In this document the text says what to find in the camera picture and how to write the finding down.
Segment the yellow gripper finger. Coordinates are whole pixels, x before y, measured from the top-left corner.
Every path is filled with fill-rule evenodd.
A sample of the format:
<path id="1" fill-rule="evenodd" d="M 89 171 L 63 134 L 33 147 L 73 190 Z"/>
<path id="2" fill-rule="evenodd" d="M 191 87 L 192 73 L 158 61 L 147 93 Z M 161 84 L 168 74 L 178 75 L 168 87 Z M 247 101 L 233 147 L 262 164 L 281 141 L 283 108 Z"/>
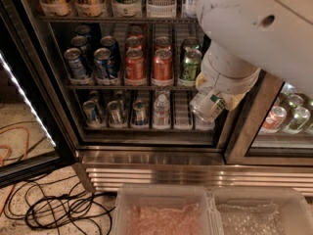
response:
<path id="1" fill-rule="evenodd" d="M 202 73 L 200 73 L 197 78 L 196 78 L 196 88 L 200 89 L 201 86 L 205 83 L 205 79 L 202 75 Z"/>
<path id="2" fill-rule="evenodd" d="M 237 106 L 241 103 L 243 98 L 245 97 L 245 93 L 243 94 L 225 94 L 224 100 L 226 103 L 225 109 L 229 112 L 235 110 Z"/>

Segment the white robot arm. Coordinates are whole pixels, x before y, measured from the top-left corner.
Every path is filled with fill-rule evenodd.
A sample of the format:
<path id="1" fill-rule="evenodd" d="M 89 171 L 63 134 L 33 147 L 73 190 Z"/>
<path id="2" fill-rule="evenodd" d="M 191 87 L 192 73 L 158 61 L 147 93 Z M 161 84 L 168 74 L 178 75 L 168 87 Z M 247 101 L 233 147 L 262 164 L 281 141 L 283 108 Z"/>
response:
<path id="1" fill-rule="evenodd" d="M 214 48 L 313 96 L 313 0 L 198 0 Z"/>

